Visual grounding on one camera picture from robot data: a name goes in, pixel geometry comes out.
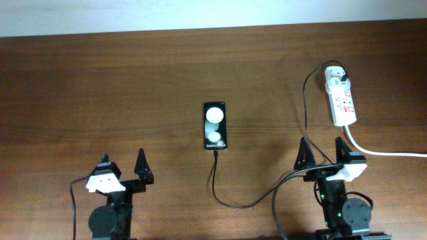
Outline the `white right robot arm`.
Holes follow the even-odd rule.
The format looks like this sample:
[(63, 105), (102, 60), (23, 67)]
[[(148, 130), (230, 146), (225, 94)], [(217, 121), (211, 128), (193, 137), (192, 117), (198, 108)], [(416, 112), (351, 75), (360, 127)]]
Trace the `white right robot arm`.
[(373, 200), (346, 190), (345, 183), (359, 177), (367, 168), (365, 156), (351, 150), (340, 137), (335, 144), (336, 162), (318, 165), (308, 140), (302, 137), (294, 165), (294, 170), (306, 171), (305, 182), (314, 182), (318, 187), (316, 199), (322, 207), (326, 228), (315, 232), (316, 239), (391, 239), (391, 235), (370, 232)]

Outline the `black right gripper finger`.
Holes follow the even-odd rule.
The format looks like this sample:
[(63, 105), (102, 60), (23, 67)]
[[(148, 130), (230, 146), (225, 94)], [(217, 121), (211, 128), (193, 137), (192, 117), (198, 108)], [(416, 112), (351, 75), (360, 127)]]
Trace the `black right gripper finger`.
[(341, 137), (335, 138), (336, 145), (336, 162), (348, 163), (350, 161), (349, 152), (350, 148)]
[(294, 170), (302, 170), (316, 165), (314, 154), (305, 137), (300, 139), (300, 147), (294, 164)]

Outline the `black Galaxy smartphone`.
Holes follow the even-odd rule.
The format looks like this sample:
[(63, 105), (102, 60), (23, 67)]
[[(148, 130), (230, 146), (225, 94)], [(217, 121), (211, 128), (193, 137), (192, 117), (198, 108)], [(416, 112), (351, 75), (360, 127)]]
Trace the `black Galaxy smartphone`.
[(204, 149), (222, 151), (228, 148), (226, 104), (205, 102), (203, 104)]

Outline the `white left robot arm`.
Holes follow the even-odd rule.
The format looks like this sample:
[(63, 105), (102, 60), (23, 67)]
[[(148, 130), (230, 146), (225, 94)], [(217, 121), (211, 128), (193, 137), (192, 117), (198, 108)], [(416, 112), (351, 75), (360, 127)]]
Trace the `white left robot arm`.
[(154, 176), (143, 149), (139, 149), (133, 172), (137, 179), (121, 181), (119, 167), (105, 154), (89, 174), (88, 191), (107, 197), (107, 203), (93, 210), (89, 216), (88, 225), (93, 239), (131, 238), (133, 196), (146, 192), (146, 186), (154, 184)]

